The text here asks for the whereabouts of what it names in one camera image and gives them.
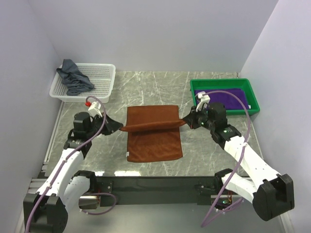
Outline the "orange brown towel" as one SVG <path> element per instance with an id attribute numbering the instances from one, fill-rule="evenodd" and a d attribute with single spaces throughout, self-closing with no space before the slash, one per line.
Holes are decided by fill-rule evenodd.
<path id="1" fill-rule="evenodd" d="M 177 105 L 131 106 L 127 108 L 127 161 L 150 163 L 178 160 L 183 157 Z"/>

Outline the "purple towel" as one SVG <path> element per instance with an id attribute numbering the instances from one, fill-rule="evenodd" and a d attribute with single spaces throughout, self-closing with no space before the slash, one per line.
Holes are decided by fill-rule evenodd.
<path id="1" fill-rule="evenodd" d="M 245 92 L 240 88 L 230 88 L 230 89 L 222 89 L 222 91 L 227 91 L 235 95 L 240 101 L 245 105 L 246 109 L 251 109 L 251 105 L 248 104 Z M 226 110 L 243 110 L 241 104 L 231 95 L 225 93 L 212 93 L 209 94 L 210 102 L 222 103 Z"/>

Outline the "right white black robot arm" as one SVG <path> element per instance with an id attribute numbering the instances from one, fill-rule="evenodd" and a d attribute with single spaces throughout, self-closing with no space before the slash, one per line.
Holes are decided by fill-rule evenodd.
<path id="1" fill-rule="evenodd" d="M 271 220 L 294 208 L 294 182 L 288 174 L 281 175 L 271 168 L 248 144 L 245 137 L 226 118 L 221 103 L 193 106 L 183 118 L 191 129 L 203 127 L 213 141 L 231 155 L 249 179 L 224 169 L 215 173 L 213 188 L 218 194 L 232 191 L 252 203 L 257 215 Z"/>

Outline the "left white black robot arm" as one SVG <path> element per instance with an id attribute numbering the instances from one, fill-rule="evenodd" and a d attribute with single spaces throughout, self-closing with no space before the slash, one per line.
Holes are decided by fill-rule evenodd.
<path id="1" fill-rule="evenodd" d="M 83 194 L 99 200 L 95 172 L 78 170 L 100 134 L 110 135 L 123 127 L 105 113 L 91 116 L 79 112 L 74 116 L 73 128 L 64 143 L 62 155 L 50 176 L 34 193 L 23 201 L 25 232 L 62 233 L 68 222 L 69 211 Z"/>

